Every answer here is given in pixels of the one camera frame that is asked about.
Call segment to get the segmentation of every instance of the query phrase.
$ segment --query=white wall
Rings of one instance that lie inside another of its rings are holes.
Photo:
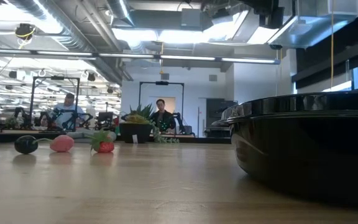
[[[139,102],[139,82],[160,81],[160,68],[150,67],[142,69],[140,67],[128,67],[127,71],[133,77],[133,82],[124,81],[122,83],[121,111],[129,112],[129,106],[137,107]],[[202,98],[225,98],[226,79],[225,73],[221,73],[218,68],[185,68],[168,67],[163,69],[164,73],[170,74],[169,82],[185,84],[183,117],[188,125],[192,126],[193,132],[197,133],[198,107]],[[217,82],[210,82],[209,75],[218,75]],[[175,111],[181,112],[181,86],[157,86],[142,85],[142,96],[140,103],[146,105],[151,96],[175,97]]]
[[[234,100],[234,64],[226,71],[226,99]]]
[[[295,73],[296,51],[293,49],[287,50],[280,65],[235,63],[226,72],[226,98],[243,103],[292,94],[291,76]]]
[[[234,65],[234,100],[243,103],[275,96],[277,65]]]

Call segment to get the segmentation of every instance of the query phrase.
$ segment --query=person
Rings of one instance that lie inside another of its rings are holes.
[[[158,111],[151,116],[151,120],[163,133],[175,133],[176,122],[173,115],[165,110],[165,101],[163,99],[157,100]]]
[[[55,113],[57,113],[59,110],[75,110],[75,104],[74,104],[74,95],[71,93],[67,93],[66,97],[65,97],[65,101],[64,103],[58,103],[55,105],[55,107],[53,108],[52,114],[50,114],[50,117],[53,117],[53,115],[55,115]],[[84,113],[84,111],[77,106],[77,113]],[[70,118],[72,118],[73,113],[72,112],[66,112],[66,113],[62,113],[60,116],[58,116],[55,120],[55,125],[58,128],[62,128],[62,129],[73,129],[73,122],[69,121],[67,123],[66,127],[63,127],[64,122],[67,122]],[[83,116],[82,115],[78,115],[77,118],[77,122],[82,122],[84,121]],[[46,126],[46,120],[42,121],[42,126]]]

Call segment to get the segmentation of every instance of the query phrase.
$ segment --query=white shirt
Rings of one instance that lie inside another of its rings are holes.
[[[53,108],[58,109],[58,110],[75,110],[75,104],[72,104],[71,106],[65,106],[64,103],[58,103],[56,104],[56,106]],[[84,113],[84,111],[77,106],[77,113]],[[56,120],[55,123],[59,128],[63,128],[63,123],[68,121],[71,117],[73,116],[72,112],[66,112],[66,113],[62,113],[62,115],[60,115]],[[74,126],[71,125],[72,122],[68,122],[67,123],[67,128],[72,129]]]

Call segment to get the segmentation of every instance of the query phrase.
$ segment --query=toy fruit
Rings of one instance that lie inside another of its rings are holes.
[[[15,149],[21,154],[30,154],[38,149],[38,141],[33,136],[22,136],[16,139]]]
[[[16,139],[14,145],[17,152],[29,154],[38,149],[39,141],[51,141],[49,147],[56,152],[67,152],[74,146],[74,139],[66,135],[60,135],[54,140],[47,138],[36,139],[33,136],[22,136]]]
[[[74,146],[74,139],[67,135],[57,136],[50,144],[49,148],[55,152],[67,152]]]
[[[98,133],[94,133],[93,136],[89,136],[91,141],[91,150],[95,150],[100,153],[107,153],[114,150],[114,143],[109,137],[109,131],[100,130]]]

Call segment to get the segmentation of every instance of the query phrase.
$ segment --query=black planter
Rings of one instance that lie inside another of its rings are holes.
[[[358,206],[358,91],[279,96],[227,109],[238,164],[272,188]]]
[[[149,140],[152,128],[153,127],[149,124],[119,124],[119,131],[121,133],[121,137],[126,143],[134,143],[134,135],[137,136],[138,143],[147,142]]]

